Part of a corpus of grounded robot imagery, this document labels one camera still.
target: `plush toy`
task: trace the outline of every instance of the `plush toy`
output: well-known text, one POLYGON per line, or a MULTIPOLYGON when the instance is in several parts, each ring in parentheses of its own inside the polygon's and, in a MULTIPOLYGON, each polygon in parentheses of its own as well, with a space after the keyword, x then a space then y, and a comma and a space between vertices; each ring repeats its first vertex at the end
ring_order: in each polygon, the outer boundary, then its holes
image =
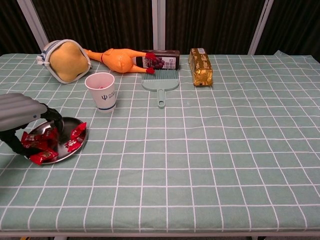
POLYGON ((50 42, 36 60, 63 84, 79 80, 91 68, 90 59, 84 49, 70 39, 50 42))
POLYGON ((90 59, 99 61, 105 64, 110 70, 118 73, 148 73, 154 74, 153 67, 142 68, 134 64, 134 57, 146 57, 148 59, 156 60, 156 55, 152 52, 134 51, 131 49, 113 49, 110 48, 105 52, 93 52, 86 50, 86 54, 90 59))

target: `gold wrapped package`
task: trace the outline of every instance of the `gold wrapped package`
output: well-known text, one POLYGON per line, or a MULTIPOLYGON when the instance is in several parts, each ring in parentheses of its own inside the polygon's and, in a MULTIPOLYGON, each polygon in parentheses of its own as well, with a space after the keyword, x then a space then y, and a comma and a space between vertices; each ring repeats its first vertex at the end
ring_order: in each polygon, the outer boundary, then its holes
POLYGON ((193 85, 212 86, 213 70, 206 51, 203 48, 191 48, 188 59, 193 85))

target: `dustpan handle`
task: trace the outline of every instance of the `dustpan handle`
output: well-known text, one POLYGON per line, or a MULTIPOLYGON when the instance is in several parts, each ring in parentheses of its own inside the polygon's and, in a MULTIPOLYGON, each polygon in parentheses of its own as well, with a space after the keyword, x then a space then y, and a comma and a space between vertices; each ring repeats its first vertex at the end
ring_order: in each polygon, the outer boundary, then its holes
POLYGON ((166 105, 166 93, 164 89, 158 89, 158 107, 163 109, 166 105))

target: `yellow plush toy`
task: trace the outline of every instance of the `yellow plush toy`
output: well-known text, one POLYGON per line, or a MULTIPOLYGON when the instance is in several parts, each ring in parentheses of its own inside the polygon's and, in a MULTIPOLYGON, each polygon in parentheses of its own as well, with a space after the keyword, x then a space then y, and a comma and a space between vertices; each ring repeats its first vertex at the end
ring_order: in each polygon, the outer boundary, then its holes
POLYGON ((50 42, 36 60, 63 84, 79 80, 91 68, 90 59, 84 49, 70 39, 50 42))

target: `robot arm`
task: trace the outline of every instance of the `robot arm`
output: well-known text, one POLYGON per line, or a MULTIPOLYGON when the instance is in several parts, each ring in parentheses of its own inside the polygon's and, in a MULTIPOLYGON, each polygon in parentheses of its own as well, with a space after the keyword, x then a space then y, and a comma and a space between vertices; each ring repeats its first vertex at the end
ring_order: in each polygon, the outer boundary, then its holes
POLYGON ((40 152, 37 148, 25 148, 16 136, 16 131, 25 129, 30 122, 38 119, 53 121, 59 133, 63 130, 62 116, 44 103, 39 103, 21 93, 0 95, 0 140, 14 152, 30 156, 40 152))

